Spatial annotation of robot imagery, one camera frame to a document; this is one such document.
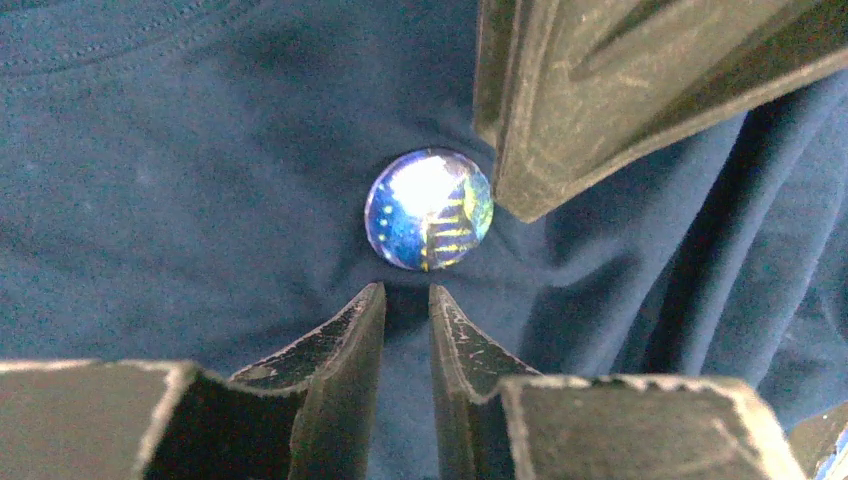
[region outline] blue fabric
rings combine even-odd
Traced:
[[[392,480],[437,472],[430,283],[543,372],[739,376],[787,429],[848,401],[845,72],[407,272],[363,203],[426,146],[491,173],[476,1],[41,3],[0,15],[0,357],[229,374],[382,281]]]

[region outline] navy blue shirt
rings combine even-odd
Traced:
[[[476,1],[23,3],[0,13],[0,357],[229,374],[382,281],[369,478],[392,480],[437,472],[430,283],[545,373],[737,376],[786,429],[848,400],[845,72],[409,272],[363,205],[411,150],[491,173]]]

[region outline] cloth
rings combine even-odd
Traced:
[[[226,375],[382,281],[372,479],[437,475],[431,283],[544,373],[738,376],[787,430],[848,400],[845,72],[535,223],[498,208],[458,265],[407,272],[371,251],[365,197],[427,146],[491,173],[476,1],[18,3],[0,14],[0,357]]]

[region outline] blue object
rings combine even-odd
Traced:
[[[407,270],[453,265],[483,240],[492,223],[489,181],[461,153],[417,150],[377,177],[365,202],[368,241]]]

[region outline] t-shirt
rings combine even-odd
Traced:
[[[366,195],[471,128],[477,2],[96,0],[0,13],[0,357],[224,375],[385,282],[369,478],[434,478],[427,290],[543,373],[848,400],[848,74],[648,155],[460,263],[379,258]]]

